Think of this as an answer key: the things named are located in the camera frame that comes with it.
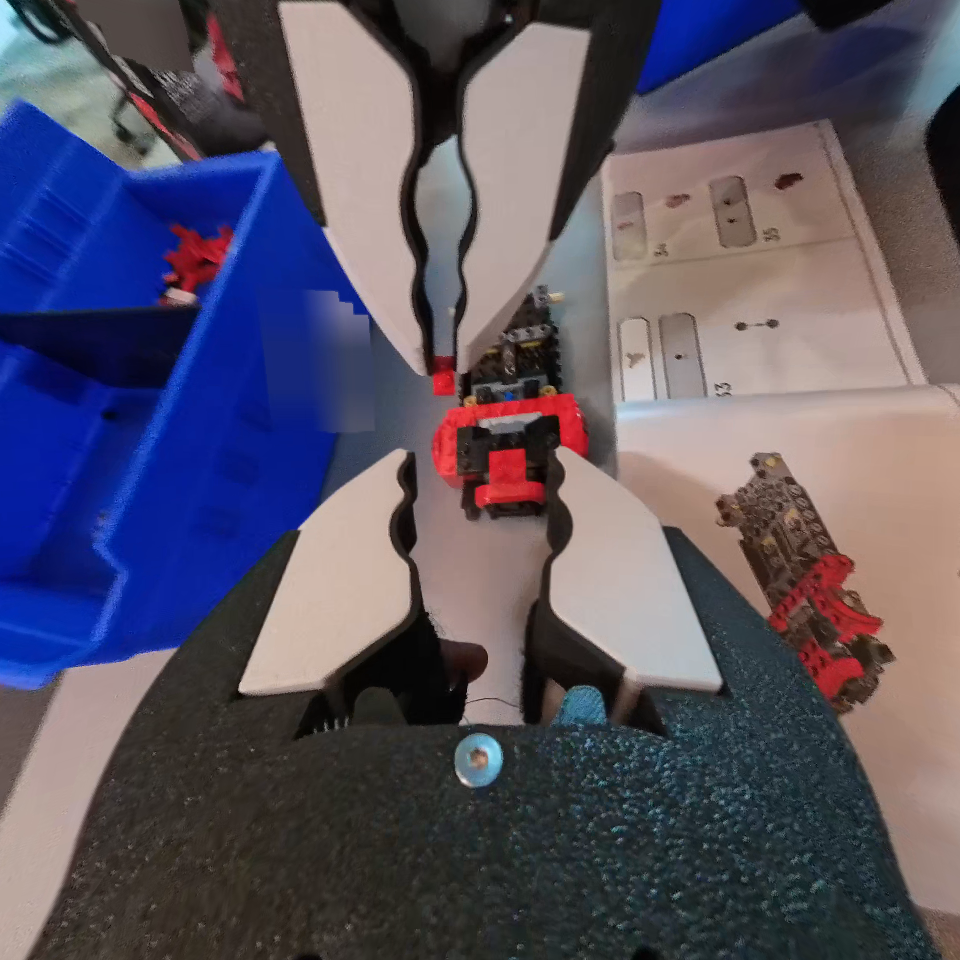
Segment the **blue open storage bin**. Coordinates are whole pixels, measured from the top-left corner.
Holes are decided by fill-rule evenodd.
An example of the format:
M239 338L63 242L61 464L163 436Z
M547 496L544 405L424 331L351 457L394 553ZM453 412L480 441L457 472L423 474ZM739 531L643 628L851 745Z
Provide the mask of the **blue open storage bin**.
M663 1L636 93L657 90L802 12L798 1Z

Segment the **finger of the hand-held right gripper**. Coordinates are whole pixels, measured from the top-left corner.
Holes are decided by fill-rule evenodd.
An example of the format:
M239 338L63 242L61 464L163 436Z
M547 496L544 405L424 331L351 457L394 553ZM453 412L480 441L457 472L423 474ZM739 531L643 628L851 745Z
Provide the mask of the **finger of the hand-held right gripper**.
M466 84L461 147L475 221L462 259L460 374L497 342L552 249L590 43L587 30L534 22Z
M417 375L430 375L432 320L418 303L424 256L413 237L422 150L414 78L359 11L280 2L323 231L370 317Z

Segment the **blue divided storage bin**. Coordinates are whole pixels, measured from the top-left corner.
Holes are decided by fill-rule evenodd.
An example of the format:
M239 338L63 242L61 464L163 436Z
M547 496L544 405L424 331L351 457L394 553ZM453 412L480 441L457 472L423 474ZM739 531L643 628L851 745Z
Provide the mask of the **blue divided storage bin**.
M318 505L334 437L275 428L268 295L364 305L282 160L128 171L29 102L2 117L1 674L180 645ZM234 237L163 307L180 224Z

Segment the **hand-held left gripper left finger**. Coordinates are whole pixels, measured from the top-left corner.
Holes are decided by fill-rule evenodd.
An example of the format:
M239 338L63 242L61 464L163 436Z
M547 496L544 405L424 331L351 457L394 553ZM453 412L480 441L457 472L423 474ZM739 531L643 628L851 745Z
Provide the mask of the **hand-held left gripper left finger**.
M416 457L393 450L298 527L240 694L329 689L413 624L416 499Z

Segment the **person's left hand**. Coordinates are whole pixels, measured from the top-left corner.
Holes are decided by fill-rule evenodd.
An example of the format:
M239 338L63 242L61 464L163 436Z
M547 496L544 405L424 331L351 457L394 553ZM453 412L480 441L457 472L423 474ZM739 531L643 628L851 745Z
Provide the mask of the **person's left hand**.
M479 644L441 639L439 650L451 687L475 683L489 666L489 654Z

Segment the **black and red box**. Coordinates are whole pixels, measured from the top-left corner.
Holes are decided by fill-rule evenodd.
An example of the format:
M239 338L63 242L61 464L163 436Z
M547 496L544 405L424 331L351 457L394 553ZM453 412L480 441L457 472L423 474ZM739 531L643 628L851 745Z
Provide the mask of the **black and red box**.
M210 2L129 2L146 15L135 47L144 63L116 56L130 99L178 159L232 156L268 134L247 104L234 56Z

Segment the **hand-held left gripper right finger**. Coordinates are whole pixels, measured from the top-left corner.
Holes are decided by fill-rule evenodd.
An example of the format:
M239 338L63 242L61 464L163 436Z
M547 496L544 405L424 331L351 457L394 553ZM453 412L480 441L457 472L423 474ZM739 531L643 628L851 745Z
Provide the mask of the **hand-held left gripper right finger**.
M568 448L549 459L534 662L570 688L718 692L721 672L654 511Z

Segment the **pile of mixed lego parts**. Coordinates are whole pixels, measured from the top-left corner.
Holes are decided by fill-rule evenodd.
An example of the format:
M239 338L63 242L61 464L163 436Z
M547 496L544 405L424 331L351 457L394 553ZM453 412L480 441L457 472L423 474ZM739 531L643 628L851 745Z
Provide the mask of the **pile of mixed lego parts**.
M164 254L169 269L163 275L163 291L158 305L198 306L198 292L216 280L229 256L234 231L223 225L217 234L205 237L179 223L171 224L170 230L177 239L177 246Z

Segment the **lego instruction booklet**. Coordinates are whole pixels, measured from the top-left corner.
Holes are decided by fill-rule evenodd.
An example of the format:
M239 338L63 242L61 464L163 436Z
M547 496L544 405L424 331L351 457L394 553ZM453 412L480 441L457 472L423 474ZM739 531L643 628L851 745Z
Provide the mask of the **lego instruction booklet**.
M614 154L602 196L619 478L793 650L958 916L958 387L834 128Z

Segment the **black rounded object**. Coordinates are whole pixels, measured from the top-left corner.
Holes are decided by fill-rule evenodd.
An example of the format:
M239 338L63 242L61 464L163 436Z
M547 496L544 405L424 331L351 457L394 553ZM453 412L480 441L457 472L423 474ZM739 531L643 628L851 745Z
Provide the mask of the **black rounded object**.
M959 245L959 88L930 120L925 146L944 214Z

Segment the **red and black lego car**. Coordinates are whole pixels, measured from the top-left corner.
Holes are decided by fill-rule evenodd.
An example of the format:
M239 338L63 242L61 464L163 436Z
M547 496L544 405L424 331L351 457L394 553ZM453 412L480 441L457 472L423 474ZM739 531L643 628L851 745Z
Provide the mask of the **red and black lego car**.
M457 406L432 441L438 476L461 496L470 522L535 517L546 508L549 455L582 457L589 430L563 384L560 330L552 309L563 300L540 285L527 294L494 346L459 373Z

